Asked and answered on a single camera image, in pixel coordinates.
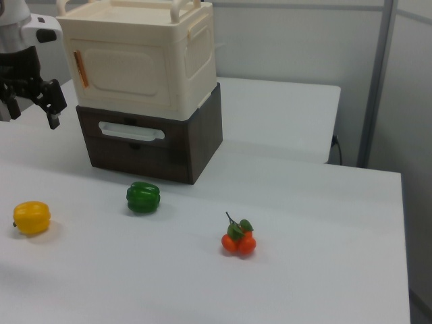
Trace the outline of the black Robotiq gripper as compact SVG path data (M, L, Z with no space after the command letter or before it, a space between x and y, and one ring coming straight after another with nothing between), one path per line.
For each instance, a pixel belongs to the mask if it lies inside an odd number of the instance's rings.
M67 107L56 79L42 80L41 65L35 46L14 53L1 54L1 102L12 119L21 116L16 96L31 99L45 113L50 129L60 125L59 116Z

